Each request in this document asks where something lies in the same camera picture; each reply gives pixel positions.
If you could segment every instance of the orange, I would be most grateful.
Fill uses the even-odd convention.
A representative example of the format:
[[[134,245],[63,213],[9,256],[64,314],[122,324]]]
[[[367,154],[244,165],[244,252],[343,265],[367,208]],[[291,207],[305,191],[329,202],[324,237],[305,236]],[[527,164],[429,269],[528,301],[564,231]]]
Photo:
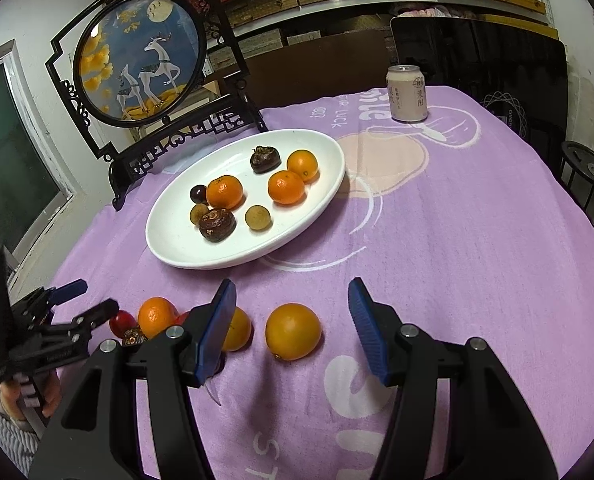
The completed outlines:
[[[317,175],[317,159],[308,150],[297,150],[288,157],[286,168],[308,182]]]
[[[252,328],[250,317],[236,306],[235,314],[232,315],[231,326],[228,328],[228,333],[226,334],[226,339],[223,342],[221,350],[224,352],[234,352],[242,348],[250,339]]]
[[[206,188],[206,200],[212,207],[232,209],[244,196],[244,188],[236,176],[222,175]]]
[[[292,171],[277,171],[268,179],[268,194],[280,204],[294,204],[304,194],[303,180]]]
[[[311,353],[321,338],[317,314],[299,303],[286,303],[266,321],[266,345],[278,359],[295,361]]]
[[[148,339],[175,324],[179,313],[166,298],[150,298],[139,307],[137,323]]]

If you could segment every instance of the can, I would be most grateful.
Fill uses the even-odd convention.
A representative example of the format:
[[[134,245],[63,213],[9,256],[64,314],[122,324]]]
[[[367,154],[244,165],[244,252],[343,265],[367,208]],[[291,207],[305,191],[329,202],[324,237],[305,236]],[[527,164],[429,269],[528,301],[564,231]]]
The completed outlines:
[[[426,80],[418,66],[395,65],[386,74],[391,117],[404,123],[418,123],[428,117]]]

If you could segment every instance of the hand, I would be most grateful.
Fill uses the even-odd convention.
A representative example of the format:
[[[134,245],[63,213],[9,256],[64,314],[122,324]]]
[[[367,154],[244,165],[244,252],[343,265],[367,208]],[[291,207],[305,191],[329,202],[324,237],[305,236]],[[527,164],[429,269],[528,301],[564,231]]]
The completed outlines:
[[[15,380],[6,381],[5,383],[1,383],[0,392],[1,404],[6,410],[6,413],[11,418],[14,418],[14,420],[26,420],[26,417],[16,403],[21,396],[20,384]],[[61,401],[61,383],[59,383],[59,378],[55,370],[49,373],[48,379],[42,386],[42,394],[46,400],[46,404],[42,409],[43,416],[50,417]]]

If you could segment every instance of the silver screw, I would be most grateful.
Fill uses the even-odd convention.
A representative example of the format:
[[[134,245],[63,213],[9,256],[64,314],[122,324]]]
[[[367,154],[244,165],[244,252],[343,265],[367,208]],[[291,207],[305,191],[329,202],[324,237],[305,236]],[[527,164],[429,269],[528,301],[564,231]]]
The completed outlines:
[[[404,337],[417,337],[419,335],[419,329],[412,323],[406,323],[402,325],[401,329],[399,329],[399,332]]]
[[[177,339],[184,335],[184,329],[179,325],[169,326],[166,330],[166,336],[170,337],[171,339]]]
[[[481,337],[473,337],[471,339],[471,346],[474,350],[485,350],[488,344]]]
[[[117,341],[114,339],[106,339],[99,345],[99,349],[105,354],[112,352],[115,348],[117,348]]]

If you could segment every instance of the yellow moon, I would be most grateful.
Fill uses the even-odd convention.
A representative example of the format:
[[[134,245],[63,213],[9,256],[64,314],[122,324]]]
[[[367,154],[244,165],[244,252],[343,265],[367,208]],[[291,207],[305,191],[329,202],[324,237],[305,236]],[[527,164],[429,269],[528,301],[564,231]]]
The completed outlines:
[[[173,11],[173,2],[169,0],[154,0],[146,9],[146,14],[151,22],[161,23],[165,21]]]

